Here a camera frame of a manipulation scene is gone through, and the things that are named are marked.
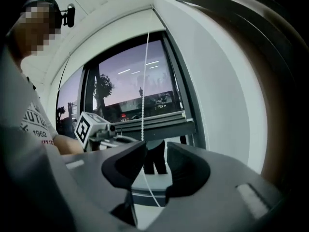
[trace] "tree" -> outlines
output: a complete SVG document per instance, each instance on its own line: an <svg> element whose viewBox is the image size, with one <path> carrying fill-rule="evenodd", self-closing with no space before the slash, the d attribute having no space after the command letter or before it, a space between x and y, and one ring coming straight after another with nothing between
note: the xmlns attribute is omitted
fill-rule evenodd
<svg viewBox="0 0 309 232"><path fill-rule="evenodd" d="M95 89L93 96L97 101L97 114L99 114L100 108L103 116L103 109L105 107L104 98L112 94L112 90L115 88L115 85L112 84L108 75L102 74L100 79L95 82Z"/></svg>
<svg viewBox="0 0 309 232"><path fill-rule="evenodd" d="M57 114L57 124L60 125L61 115L64 114L65 112L66 112L66 109L64 108L64 106L57 108L57 112L56 112L56 114Z"/></svg>

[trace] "person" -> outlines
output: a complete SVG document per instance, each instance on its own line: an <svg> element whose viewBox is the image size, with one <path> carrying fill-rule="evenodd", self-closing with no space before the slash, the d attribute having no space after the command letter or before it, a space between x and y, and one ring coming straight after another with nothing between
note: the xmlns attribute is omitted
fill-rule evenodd
<svg viewBox="0 0 309 232"><path fill-rule="evenodd" d="M35 93L31 94L32 100L29 101L30 104L20 122L20 129L32 133L43 144L55 145L62 155L79 154L84 152L81 144L67 136L58 135L49 121L36 91L33 90L33 84L21 69L22 60L42 50L51 37L60 33L61 24L62 15L55 0L37 0L25 5L19 19L6 36L6 45L2 52L2 59L4 59L3 63L5 64L1 64L1 67L16 83L19 82L19 85L24 85L23 83L20 84L20 81L23 82L22 79L27 82L27 85L31 86ZM5 92L1 94L5 99L4 106L7 107L4 109L7 109L7 111L8 109L19 109L15 95L18 94L22 99L21 91L17 90L13 83L5 83L7 80L4 78L0 81L5 88ZM2 117L0 122L2 125L6 125L8 120L7 117Z"/></svg>
<svg viewBox="0 0 309 232"><path fill-rule="evenodd" d="M148 141L146 144L147 154L144 164L145 174L155 174L155 168L158 174L167 174L164 160L164 139Z"/></svg>

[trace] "white t-shirt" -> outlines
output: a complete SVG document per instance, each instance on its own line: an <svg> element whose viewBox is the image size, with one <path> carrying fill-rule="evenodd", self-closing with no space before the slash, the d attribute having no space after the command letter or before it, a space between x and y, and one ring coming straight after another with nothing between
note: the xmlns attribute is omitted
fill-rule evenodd
<svg viewBox="0 0 309 232"><path fill-rule="evenodd" d="M20 127L32 133L46 145L52 145L58 135L49 121L33 84L20 73L7 48L1 55L0 67L0 124Z"/></svg>

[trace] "white wall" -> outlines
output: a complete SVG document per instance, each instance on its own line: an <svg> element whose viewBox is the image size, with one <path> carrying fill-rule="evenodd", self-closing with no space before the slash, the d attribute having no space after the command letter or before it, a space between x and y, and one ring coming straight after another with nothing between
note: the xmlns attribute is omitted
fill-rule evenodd
<svg viewBox="0 0 309 232"><path fill-rule="evenodd" d="M156 32L162 30L165 30L165 28L155 13L152 10L145 10L125 16L107 25L88 38L72 53L64 73L63 69L66 62L63 63L62 68L57 73L50 86L46 113L52 125L56 127L55 109L57 92L62 73L63 76L61 85L63 85L65 81L67 81L67 79L69 79L69 77L85 63L106 49L128 39L146 34L148 31Z"/></svg>
<svg viewBox="0 0 309 232"><path fill-rule="evenodd" d="M154 0L178 45L199 100L207 148L263 168L267 116L250 59L233 37L196 8Z"/></svg>

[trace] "white ceiling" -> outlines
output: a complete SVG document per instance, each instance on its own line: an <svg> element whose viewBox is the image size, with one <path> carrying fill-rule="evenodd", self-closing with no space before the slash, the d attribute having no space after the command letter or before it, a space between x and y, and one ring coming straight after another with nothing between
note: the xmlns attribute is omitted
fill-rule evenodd
<svg viewBox="0 0 309 232"><path fill-rule="evenodd" d="M42 92L44 91L44 85L46 85L46 82L50 83L53 80L56 74L55 72L57 72L58 69L55 72L50 72L48 71L49 67L51 66L51 63L55 62L54 57L59 55L58 52L59 49L61 49L60 46L68 41L68 35L72 34L72 32L74 31L73 29L78 27L81 21L86 21L88 17L91 16L93 17L94 14L96 14L96 16L101 17L104 16L104 13L99 14L96 13L96 11L98 11L98 9L104 11L102 10L102 8L103 7L108 8L109 2L111 1L113 1L113 3L111 4L113 4L114 7L115 4L114 1L121 1L121 0L56 0L56 1L59 4L61 10L65 10L69 3L73 3L75 5L76 8L75 25L73 28L62 27L61 35L57 36L56 40L50 43L50 46L45 46L44 50L39 52L37 56L30 56L22 62L23 72L25 73L25 75L29 76L33 84L37 87L37 92L39 95L42 94Z"/></svg>

